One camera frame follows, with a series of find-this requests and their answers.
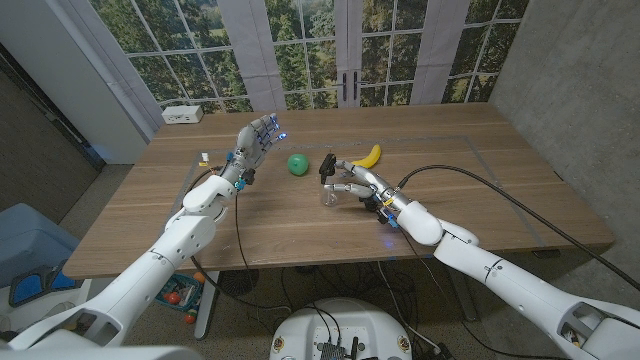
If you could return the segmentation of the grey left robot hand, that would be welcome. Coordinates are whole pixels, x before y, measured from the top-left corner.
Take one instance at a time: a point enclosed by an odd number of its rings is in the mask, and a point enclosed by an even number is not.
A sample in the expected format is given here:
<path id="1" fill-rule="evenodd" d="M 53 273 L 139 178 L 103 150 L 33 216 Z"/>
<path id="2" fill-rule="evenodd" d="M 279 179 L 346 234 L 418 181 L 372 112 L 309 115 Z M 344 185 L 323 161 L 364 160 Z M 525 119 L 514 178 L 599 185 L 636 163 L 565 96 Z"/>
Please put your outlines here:
<path id="1" fill-rule="evenodd" d="M 284 132 L 279 133 L 279 129 L 275 113 L 264 115 L 242 128 L 220 176 L 232 184 L 244 182 L 251 185 L 255 171 L 271 147 L 287 136 Z"/>

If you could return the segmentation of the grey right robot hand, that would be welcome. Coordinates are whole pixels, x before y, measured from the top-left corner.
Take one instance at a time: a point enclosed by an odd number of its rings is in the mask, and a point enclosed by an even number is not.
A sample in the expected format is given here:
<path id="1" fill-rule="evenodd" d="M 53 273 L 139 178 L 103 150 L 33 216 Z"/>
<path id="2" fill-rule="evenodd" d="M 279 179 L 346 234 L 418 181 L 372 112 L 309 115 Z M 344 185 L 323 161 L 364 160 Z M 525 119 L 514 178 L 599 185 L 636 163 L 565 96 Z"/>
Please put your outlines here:
<path id="1" fill-rule="evenodd" d="M 343 170 L 352 178 L 352 182 L 330 183 L 330 177 L 338 170 Z M 329 154 L 323 161 L 319 174 L 321 185 L 328 193 L 349 193 L 369 203 L 369 207 L 374 211 L 386 207 L 402 212 L 411 203 L 398 187 L 392 186 L 373 170 L 345 160 L 337 160 L 333 154 Z"/>

